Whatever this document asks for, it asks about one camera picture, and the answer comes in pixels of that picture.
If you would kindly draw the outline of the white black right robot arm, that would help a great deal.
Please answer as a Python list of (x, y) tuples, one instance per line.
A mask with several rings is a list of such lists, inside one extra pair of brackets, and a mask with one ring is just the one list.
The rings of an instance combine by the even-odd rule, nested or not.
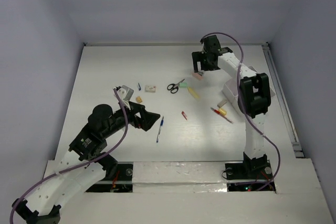
[[(238, 59), (229, 48), (223, 48), (217, 35), (232, 39), (238, 46)], [(241, 171), (248, 178), (258, 175), (267, 164), (264, 150), (265, 115), (271, 104), (269, 78), (265, 73), (252, 71), (244, 64), (244, 51), (240, 43), (231, 35), (212, 32), (200, 39), (202, 51), (192, 53), (194, 72), (224, 70), (236, 78), (237, 104), (245, 117), (246, 145), (243, 152)]]

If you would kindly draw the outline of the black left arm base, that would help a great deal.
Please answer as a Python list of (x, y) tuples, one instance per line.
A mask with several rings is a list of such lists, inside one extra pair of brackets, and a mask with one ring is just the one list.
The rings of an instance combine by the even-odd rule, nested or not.
[(133, 163), (119, 163), (112, 177), (104, 178), (101, 183), (108, 185), (131, 185), (133, 178)]

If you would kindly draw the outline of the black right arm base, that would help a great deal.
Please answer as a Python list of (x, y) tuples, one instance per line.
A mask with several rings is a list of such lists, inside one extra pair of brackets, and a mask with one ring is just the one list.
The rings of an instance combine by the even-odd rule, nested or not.
[(261, 168), (247, 168), (244, 162), (231, 162), (225, 164), (225, 169), (222, 172), (222, 177), (226, 180), (269, 180), (273, 176), (270, 162)]

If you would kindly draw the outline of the black handled scissors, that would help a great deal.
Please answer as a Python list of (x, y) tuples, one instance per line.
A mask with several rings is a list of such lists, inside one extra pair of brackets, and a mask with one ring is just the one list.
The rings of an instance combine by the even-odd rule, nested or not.
[(184, 81), (184, 79), (182, 79), (181, 81), (177, 82), (177, 83), (171, 83), (167, 86), (167, 90), (170, 91), (172, 94), (175, 94), (178, 92), (179, 90), (179, 85), (180, 83), (182, 83)]

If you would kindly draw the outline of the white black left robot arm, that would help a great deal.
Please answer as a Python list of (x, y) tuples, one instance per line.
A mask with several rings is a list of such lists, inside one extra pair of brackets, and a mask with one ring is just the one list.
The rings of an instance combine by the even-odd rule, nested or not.
[(102, 179), (115, 176), (118, 162), (110, 151), (105, 151), (107, 138), (129, 126), (148, 131), (159, 118), (159, 114), (133, 102), (117, 111), (107, 104), (96, 106), (55, 172), (13, 202), (10, 223), (14, 214), (26, 223), (58, 223), (63, 208), (73, 196)]

